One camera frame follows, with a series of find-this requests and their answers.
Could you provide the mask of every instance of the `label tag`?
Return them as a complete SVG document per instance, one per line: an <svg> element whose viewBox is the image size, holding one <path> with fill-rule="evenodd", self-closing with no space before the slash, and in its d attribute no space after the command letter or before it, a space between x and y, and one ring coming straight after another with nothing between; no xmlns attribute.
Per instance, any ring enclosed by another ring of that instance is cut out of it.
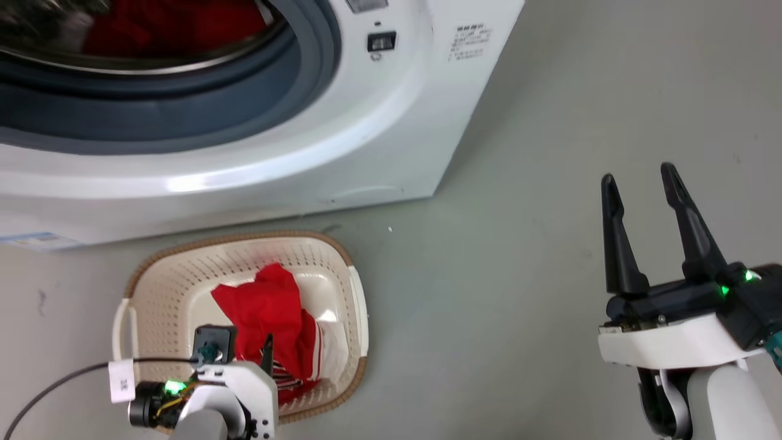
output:
<svg viewBox="0 0 782 440"><path fill-rule="evenodd" d="M76 240L71 240L54 233L32 233L20 236L0 236L0 243L7 243L16 247L23 247L33 251L56 251L70 247L82 246Z"/></svg>
<svg viewBox="0 0 782 440"><path fill-rule="evenodd" d="M136 398L133 359L109 362L109 390L111 403L130 402Z"/></svg>
<svg viewBox="0 0 782 440"><path fill-rule="evenodd" d="M347 4L354 14L374 11L375 9L387 8L389 6L388 0L347 0Z"/></svg>
<svg viewBox="0 0 782 440"><path fill-rule="evenodd" d="M489 47L493 29L484 23L459 26L454 33L454 40L448 48L448 62L469 60L483 56L484 49Z"/></svg>

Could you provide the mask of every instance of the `white laundry basket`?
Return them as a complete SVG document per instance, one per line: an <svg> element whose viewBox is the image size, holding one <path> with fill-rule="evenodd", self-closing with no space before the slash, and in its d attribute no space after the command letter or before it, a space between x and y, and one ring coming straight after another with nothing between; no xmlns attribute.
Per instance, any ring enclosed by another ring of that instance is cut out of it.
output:
<svg viewBox="0 0 782 440"><path fill-rule="evenodd" d="M369 346L361 279L345 250L332 238L309 232L224 236L161 251L131 277L113 326L113 357L190 357L198 326L230 325L211 291L218 284L251 281L258 270L279 262L296 277L302 306L317 321L340 323L346 349L338 379L280 408L280 422L324 413L345 402L364 376ZM124 342L130 341L130 352ZM138 365L137 380L186 378L184 364Z"/></svg>

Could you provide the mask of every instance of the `red garment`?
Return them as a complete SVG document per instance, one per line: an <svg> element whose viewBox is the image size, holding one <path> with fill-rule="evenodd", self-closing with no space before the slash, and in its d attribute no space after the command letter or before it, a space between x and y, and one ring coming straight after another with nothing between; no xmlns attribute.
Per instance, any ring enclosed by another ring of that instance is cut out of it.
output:
<svg viewBox="0 0 782 440"><path fill-rule="evenodd" d="M114 0L95 16L84 53L117 57L197 55L266 29L254 0Z"/></svg>
<svg viewBox="0 0 782 440"><path fill-rule="evenodd" d="M260 363L267 334L274 335L274 381L280 405L309 391L320 377L321 329L301 307L293 274L275 263L255 281L220 285L212 298L239 331L236 358Z"/></svg>

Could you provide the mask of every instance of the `white washing machine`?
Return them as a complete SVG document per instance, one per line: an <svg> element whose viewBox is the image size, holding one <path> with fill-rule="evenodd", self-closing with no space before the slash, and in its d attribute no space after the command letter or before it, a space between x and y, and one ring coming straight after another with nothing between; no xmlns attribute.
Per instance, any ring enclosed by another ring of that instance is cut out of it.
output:
<svg viewBox="0 0 782 440"><path fill-rule="evenodd" d="M429 197L523 0L270 3L274 29L190 63L1 47L0 242L56 249Z"/></svg>

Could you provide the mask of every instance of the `black cable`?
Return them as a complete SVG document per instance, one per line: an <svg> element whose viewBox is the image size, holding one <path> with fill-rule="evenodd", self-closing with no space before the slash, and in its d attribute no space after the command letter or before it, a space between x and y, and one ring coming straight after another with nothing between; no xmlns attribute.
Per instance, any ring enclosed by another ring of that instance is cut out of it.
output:
<svg viewBox="0 0 782 440"><path fill-rule="evenodd" d="M193 363L193 359L184 359L184 358L139 358L139 359L133 359L133 363L142 363L142 362L186 362L186 363ZM56 381L54 384L49 385L44 391L41 391L36 395L35 397L30 400L29 403L27 403L24 408L22 408L21 411L19 411L19 414L14 417L13 422L11 422L11 425L8 427L8 430L5 432L5 436L3 436L3 440L10 440L11 434L13 434L13 431L16 429L16 425L19 424L20 421L22 421L22 418L30 412L30 410L35 406L36 403L40 402L41 399L43 399L48 393L56 390L60 385L65 384L66 382L75 379L79 376L83 376L87 373L91 373L96 370L100 370L103 368L108 368L109 363L99 363L92 366L88 366L85 368L82 368L81 370L74 371L71 374L68 374L67 376L63 377L62 379Z"/></svg>

